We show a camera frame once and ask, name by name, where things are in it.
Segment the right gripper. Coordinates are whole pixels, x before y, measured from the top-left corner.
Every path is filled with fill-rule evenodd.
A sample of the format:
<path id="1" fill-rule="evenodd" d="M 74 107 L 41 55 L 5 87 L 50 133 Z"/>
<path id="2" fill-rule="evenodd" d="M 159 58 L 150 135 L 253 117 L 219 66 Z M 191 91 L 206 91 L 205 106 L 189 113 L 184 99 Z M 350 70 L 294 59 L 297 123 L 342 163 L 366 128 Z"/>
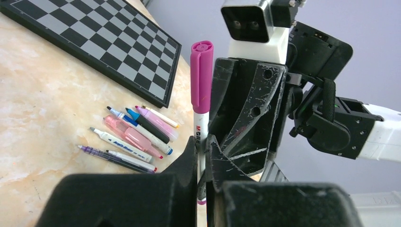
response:
<path id="1" fill-rule="evenodd" d="M 247 175 L 273 161 L 287 119 L 323 151 L 347 153 L 351 133 L 335 79 L 353 55 L 331 35 L 297 23 L 287 35 L 285 64 L 248 57 L 217 58 L 211 92 L 209 132 L 221 151 Z"/>

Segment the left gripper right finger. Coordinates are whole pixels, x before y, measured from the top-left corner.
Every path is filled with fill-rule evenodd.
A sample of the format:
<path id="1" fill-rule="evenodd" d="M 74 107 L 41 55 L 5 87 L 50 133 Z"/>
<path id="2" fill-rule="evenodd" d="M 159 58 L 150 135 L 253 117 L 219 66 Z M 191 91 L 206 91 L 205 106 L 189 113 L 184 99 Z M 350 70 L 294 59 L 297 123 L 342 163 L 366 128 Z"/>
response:
<path id="1" fill-rule="evenodd" d="M 257 182 L 206 140 L 209 227 L 360 227 L 349 195 L 332 183 Z"/>

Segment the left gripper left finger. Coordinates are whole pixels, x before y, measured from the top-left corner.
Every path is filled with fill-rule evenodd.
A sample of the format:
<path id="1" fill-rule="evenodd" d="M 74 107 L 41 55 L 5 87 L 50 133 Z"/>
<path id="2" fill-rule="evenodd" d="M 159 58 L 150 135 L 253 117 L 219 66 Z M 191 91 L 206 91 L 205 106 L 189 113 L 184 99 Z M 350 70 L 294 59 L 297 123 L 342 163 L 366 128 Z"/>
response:
<path id="1" fill-rule="evenodd" d="M 39 227 L 194 227 L 194 137 L 159 174 L 74 174 L 54 188 Z"/>

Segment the blue cap whiteboard marker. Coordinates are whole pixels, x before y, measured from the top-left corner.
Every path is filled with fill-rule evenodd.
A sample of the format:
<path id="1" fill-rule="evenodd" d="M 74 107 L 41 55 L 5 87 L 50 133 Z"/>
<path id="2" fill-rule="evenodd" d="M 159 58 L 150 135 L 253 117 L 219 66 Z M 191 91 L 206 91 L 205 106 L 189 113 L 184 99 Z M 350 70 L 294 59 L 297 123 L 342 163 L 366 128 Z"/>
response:
<path id="1" fill-rule="evenodd" d="M 155 146 L 157 149 L 159 149 L 161 152 L 165 153 L 166 155 L 171 155 L 173 152 L 173 149 L 165 143 L 164 140 L 160 139 L 160 133 L 157 133 L 154 135 L 152 132 L 148 131 L 147 128 L 144 128 L 141 124 L 138 124 L 136 121 L 134 121 L 132 118 L 129 116 L 111 108 L 110 106 L 106 107 L 112 114 L 114 114 L 117 118 L 123 120 L 126 124 L 131 126 L 133 129 L 135 129 L 137 132 L 139 132 L 141 135 L 143 135 L 145 138 L 147 138 L 153 146 Z"/>

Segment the red cap white marker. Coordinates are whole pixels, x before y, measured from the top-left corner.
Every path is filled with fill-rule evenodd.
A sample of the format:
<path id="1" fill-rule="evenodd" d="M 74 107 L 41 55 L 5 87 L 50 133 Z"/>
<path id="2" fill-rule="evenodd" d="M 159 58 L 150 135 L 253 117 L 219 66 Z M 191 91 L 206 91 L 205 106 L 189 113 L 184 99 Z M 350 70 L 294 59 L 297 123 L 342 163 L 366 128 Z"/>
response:
<path id="1" fill-rule="evenodd" d="M 94 127 L 89 128 L 93 133 L 97 134 L 100 139 L 103 141 L 108 142 L 109 144 L 112 144 L 115 147 L 118 147 L 129 154 L 139 158 L 142 161 L 145 161 L 147 163 L 152 163 L 153 162 L 153 157 L 144 151 L 139 150 L 138 148 L 130 145 L 129 143 L 123 141 L 122 139 L 119 139 L 105 131 L 101 131 L 99 129 L 96 129 Z"/>

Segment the light pink highlighter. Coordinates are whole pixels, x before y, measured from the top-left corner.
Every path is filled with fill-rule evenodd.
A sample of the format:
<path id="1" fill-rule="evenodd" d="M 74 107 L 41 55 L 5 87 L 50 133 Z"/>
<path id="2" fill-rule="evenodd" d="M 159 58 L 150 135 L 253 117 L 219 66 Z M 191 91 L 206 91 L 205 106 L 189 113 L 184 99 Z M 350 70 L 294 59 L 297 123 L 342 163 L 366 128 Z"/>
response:
<path id="1" fill-rule="evenodd" d="M 158 128 L 162 133 L 164 133 L 170 139 L 170 141 L 175 141 L 178 139 L 179 137 L 178 131 L 173 129 L 169 124 L 165 123 L 161 118 L 156 116 L 150 110 L 141 106 L 135 106 L 135 108 L 150 123 L 152 123 L 156 128 Z"/>

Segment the pink highlighter pen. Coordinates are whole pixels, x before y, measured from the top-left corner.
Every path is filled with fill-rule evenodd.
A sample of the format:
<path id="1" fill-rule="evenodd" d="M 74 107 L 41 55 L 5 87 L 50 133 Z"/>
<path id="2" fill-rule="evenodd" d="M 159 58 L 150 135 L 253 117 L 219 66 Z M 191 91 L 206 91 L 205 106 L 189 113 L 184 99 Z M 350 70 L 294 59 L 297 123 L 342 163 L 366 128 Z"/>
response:
<path id="1" fill-rule="evenodd" d="M 105 125 L 110 128 L 115 134 L 125 140 L 127 143 L 135 146 L 136 148 L 147 152 L 148 154 L 163 159 L 163 155 L 152 146 L 149 139 L 144 137 L 134 128 L 129 126 L 124 120 L 116 118 L 113 115 L 108 115 L 104 118 Z"/>

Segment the purple pen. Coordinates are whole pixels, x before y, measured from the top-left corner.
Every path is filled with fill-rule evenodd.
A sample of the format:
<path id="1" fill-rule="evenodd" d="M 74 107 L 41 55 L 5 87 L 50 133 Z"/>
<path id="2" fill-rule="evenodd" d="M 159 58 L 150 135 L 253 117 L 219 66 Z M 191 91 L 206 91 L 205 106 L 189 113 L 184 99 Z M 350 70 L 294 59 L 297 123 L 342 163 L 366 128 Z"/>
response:
<path id="1" fill-rule="evenodd" d="M 108 162 L 111 162 L 111 163 L 114 163 L 116 165 L 125 167 L 127 169 L 130 169 L 130 170 L 133 170 L 133 171 L 136 171 L 136 172 L 139 172 L 139 173 L 144 173 L 144 174 L 154 174 L 155 173 L 155 171 L 153 171 L 153 170 L 146 170 L 144 167 L 140 167 L 137 164 L 131 164 L 131 163 L 127 162 L 127 161 L 122 160 L 119 157 L 113 157 L 110 154 L 108 154 L 108 153 L 106 153 L 104 151 L 98 150 L 96 148 L 92 148 L 92 147 L 89 147 L 89 146 L 82 146 L 82 145 L 77 145 L 77 147 L 79 149 L 81 149 L 86 154 L 89 154 L 89 155 L 95 156 L 97 158 L 106 160 Z"/>

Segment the blue black highlighter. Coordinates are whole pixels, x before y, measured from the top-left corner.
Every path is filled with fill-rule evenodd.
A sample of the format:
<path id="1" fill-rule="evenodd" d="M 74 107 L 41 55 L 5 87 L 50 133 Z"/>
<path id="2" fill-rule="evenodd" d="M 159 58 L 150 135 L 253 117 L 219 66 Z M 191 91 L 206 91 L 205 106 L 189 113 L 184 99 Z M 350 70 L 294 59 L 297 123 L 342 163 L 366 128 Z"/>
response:
<path id="1" fill-rule="evenodd" d="M 125 110 L 131 116 L 132 124 L 134 124 L 135 126 L 142 126 L 144 129 L 146 129 L 152 135 L 156 136 L 165 144 L 168 144 L 170 142 L 169 137 L 165 135 L 161 130 L 159 130 L 155 125 L 153 125 L 150 121 L 148 121 L 143 115 L 127 107 L 125 107 Z"/>

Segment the magenta cap white marker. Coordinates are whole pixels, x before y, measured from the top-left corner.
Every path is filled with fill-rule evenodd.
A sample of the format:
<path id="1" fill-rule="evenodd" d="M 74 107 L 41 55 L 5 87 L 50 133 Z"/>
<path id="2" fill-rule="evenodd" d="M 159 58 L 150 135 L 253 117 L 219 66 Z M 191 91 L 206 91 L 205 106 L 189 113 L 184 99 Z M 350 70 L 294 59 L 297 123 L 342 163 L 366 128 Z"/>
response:
<path id="1" fill-rule="evenodd" d="M 213 79 L 214 46 L 211 41 L 196 42 L 191 46 L 190 79 L 191 104 L 193 109 L 193 129 L 198 153 L 199 205 L 206 204 L 206 139 L 209 133 L 209 112 Z"/>

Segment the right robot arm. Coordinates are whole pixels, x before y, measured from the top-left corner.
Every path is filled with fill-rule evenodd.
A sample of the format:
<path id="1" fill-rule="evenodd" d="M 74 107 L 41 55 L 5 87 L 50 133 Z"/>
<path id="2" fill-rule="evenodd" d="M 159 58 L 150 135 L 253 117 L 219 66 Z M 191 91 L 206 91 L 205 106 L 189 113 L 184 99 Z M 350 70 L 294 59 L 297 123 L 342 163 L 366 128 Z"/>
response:
<path id="1" fill-rule="evenodd" d="M 245 174 L 265 167 L 271 174 L 286 120 L 292 119 L 290 135 L 305 137 L 320 152 L 399 162 L 400 112 L 335 94 L 334 81 L 352 54 L 349 44 L 297 23 L 284 65 L 216 59 L 209 132 L 221 151 Z"/>

